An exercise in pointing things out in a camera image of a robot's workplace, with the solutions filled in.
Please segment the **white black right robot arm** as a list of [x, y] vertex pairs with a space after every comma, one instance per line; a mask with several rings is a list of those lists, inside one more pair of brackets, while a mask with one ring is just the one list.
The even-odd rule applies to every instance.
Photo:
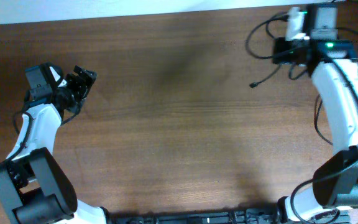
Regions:
[[291, 8], [273, 62], [304, 65], [326, 110], [333, 156], [312, 179], [279, 202], [282, 222], [315, 222], [322, 213], [358, 208], [358, 58], [351, 41], [338, 37], [332, 3]]

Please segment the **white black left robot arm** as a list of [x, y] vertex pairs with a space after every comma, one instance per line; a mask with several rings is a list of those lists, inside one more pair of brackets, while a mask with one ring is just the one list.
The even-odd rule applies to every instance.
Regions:
[[30, 88], [16, 115], [22, 126], [0, 163], [0, 202], [11, 223], [111, 223], [104, 207], [78, 200], [73, 185], [53, 158], [58, 129], [77, 116], [96, 81], [94, 71], [75, 66], [65, 75], [43, 63], [25, 70]]

